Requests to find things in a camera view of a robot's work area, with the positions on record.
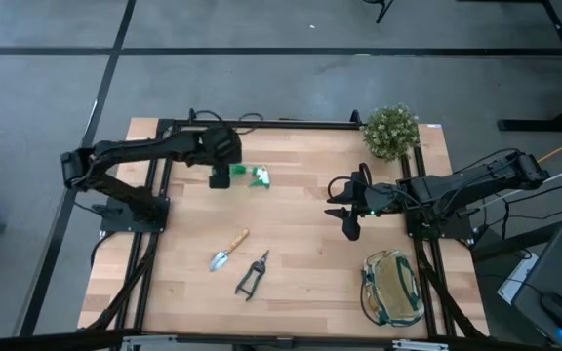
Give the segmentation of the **white paper sheet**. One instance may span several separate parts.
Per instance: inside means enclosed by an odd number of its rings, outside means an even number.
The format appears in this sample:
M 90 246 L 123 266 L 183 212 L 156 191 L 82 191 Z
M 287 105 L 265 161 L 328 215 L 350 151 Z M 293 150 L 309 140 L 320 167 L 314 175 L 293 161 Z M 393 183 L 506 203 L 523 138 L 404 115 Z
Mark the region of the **white paper sheet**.
M 524 282 L 534 268 L 539 257 L 535 253 L 526 253 L 511 273 L 504 279 L 497 290 L 497 294 L 507 304 L 511 305 L 514 297 L 524 287 Z

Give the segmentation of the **silver aluminium bracket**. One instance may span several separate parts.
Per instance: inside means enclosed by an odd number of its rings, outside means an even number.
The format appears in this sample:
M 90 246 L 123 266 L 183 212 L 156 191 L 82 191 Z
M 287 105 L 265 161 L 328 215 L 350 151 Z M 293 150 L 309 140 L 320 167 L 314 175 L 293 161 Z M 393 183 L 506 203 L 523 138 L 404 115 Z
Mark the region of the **silver aluminium bracket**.
M 398 339 L 392 342 L 394 351 L 450 351 L 448 344 Z
M 141 351 L 143 346 L 156 346 L 176 343 L 175 335 L 155 334 L 155 335 L 134 335 L 122 339 L 121 346 L 125 351 Z

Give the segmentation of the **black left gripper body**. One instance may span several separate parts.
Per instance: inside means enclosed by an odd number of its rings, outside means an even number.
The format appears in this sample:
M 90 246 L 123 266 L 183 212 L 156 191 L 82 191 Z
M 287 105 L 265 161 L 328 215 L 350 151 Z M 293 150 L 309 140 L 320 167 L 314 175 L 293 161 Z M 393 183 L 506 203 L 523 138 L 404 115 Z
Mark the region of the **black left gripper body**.
M 242 162 L 242 142 L 231 128 L 209 128 L 200 135 L 202 151 L 199 162 L 204 165 L 238 164 Z

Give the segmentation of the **beige green gardening bag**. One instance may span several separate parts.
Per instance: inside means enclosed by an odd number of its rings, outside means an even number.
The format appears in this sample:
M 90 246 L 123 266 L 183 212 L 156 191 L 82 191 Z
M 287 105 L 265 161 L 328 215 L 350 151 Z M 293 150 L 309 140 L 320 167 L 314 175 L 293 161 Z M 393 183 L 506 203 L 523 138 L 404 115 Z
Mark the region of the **beige green gardening bag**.
M 415 271 L 401 251 L 368 256 L 361 270 L 360 306 L 376 326 L 409 327 L 424 315 Z

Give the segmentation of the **green spray bottle white head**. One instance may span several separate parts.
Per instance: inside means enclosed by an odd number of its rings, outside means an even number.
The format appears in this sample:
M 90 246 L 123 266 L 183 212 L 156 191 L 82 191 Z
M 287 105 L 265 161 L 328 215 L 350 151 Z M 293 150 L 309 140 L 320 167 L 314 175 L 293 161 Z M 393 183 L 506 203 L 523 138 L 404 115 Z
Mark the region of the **green spray bottle white head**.
M 250 187 L 270 187 L 269 172 L 265 166 L 248 166 L 244 164 L 235 164 L 230 167 L 230 173 L 233 176 L 250 175 L 252 180 Z

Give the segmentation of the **black aluminium table frame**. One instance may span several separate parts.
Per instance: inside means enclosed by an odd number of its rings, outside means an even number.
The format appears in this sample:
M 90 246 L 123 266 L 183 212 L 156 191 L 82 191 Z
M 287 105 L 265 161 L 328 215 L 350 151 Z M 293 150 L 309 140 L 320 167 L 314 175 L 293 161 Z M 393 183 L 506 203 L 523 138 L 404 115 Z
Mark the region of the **black aluminium table frame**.
M 227 127 L 234 131 L 239 128 L 260 129 L 292 129 L 292 130 L 352 130 L 356 131 L 362 123 L 357 113 L 353 113 L 347 122 L 309 122 L 298 120 L 200 120 L 195 111 L 191 111 L 187 119 L 161 119 L 158 122 L 156 135 L 152 139 L 161 139 L 178 132 L 205 130 L 213 127 Z M 156 245 L 151 243 L 138 265 L 126 278 L 123 288 L 110 303 L 106 311 L 89 327 L 76 332 L 42 334 L 25 333 L 21 336 L 0 338 L 0 351 L 99 351 L 105 348 L 122 347 L 122 339 L 134 335 L 175 335 L 176 343 L 202 344 L 231 344 L 234 346 L 271 346 L 279 349 L 294 349 L 296 347 L 381 347 L 393 351 L 392 342 L 400 337 L 320 337 L 320 336 L 266 336 L 266 335 L 236 335 L 236 334 L 202 334 L 202 333 L 149 333 L 141 328 L 110 329 L 109 323 L 123 304 L 129 298 L 131 291 L 139 282 L 141 276 L 150 272 Z M 465 318 L 452 298 L 444 291 L 442 275 L 435 273 L 425 256 L 421 261 L 421 281 L 430 283 L 447 308 L 451 309 L 453 321 L 457 322 L 464 333 L 463 336 L 440 335 L 431 331 L 424 339 L 408 339 L 443 343 L 449 345 L 450 351 L 555 351 L 552 348 L 526 346 L 512 342 L 494 340 L 478 331 Z

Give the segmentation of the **potted plant black pot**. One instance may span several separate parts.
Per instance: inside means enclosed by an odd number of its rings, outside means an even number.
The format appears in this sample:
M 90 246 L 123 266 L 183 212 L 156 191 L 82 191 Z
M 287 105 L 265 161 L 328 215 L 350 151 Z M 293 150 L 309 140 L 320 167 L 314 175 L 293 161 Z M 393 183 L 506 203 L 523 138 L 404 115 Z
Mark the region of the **potted plant black pot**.
M 404 104 L 376 109 L 360 131 L 368 151 L 387 162 L 420 144 L 418 116 Z

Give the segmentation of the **black stand leg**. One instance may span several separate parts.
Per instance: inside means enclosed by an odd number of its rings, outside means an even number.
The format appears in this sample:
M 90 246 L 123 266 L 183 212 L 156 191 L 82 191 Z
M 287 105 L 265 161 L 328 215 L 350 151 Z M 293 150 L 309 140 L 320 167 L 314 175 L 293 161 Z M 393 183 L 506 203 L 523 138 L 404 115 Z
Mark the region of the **black stand leg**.
M 371 5 L 380 5 L 381 9 L 376 18 L 376 24 L 380 24 L 385 14 L 394 3 L 395 0 L 362 0 L 363 2 Z

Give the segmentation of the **wooden-handled garden trowel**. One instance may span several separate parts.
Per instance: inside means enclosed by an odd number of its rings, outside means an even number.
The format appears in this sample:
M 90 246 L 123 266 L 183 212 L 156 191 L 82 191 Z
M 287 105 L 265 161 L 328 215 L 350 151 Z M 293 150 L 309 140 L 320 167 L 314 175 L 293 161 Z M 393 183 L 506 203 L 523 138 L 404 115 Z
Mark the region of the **wooden-handled garden trowel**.
M 227 261 L 230 254 L 250 235 L 250 230 L 245 228 L 238 236 L 236 236 L 229 246 L 222 251 L 217 252 L 217 254 L 212 258 L 209 266 L 210 272 L 215 272 L 219 270 Z

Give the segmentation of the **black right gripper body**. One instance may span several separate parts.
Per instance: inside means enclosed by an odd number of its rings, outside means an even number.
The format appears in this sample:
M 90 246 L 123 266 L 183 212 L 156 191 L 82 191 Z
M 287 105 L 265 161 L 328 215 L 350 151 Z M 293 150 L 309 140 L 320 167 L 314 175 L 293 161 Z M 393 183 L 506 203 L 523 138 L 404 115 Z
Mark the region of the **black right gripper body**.
M 359 200 L 349 205 L 351 212 L 349 218 L 342 220 L 342 232 L 350 241 L 357 241 L 360 236 L 361 226 L 358 218 L 366 215 L 395 214 L 401 210 L 397 188 L 392 184 L 373 184 L 372 174 L 366 163 L 360 163 L 358 170 L 351 173 L 347 182 L 355 182 Z

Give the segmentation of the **green-handled pruning shears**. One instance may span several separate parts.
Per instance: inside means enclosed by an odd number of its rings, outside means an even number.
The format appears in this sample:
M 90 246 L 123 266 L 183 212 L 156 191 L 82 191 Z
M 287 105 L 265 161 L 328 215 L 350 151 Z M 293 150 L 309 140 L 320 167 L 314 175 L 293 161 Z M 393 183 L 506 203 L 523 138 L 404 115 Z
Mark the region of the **green-handled pruning shears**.
M 253 298 L 259 286 L 260 280 L 265 274 L 268 256 L 269 251 L 266 251 L 259 260 L 256 260 L 251 264 L 247 273 L 235 287 L 235 294 L 239 294 L 240 292 L 244 293 L 247 296 L 247 301 Z

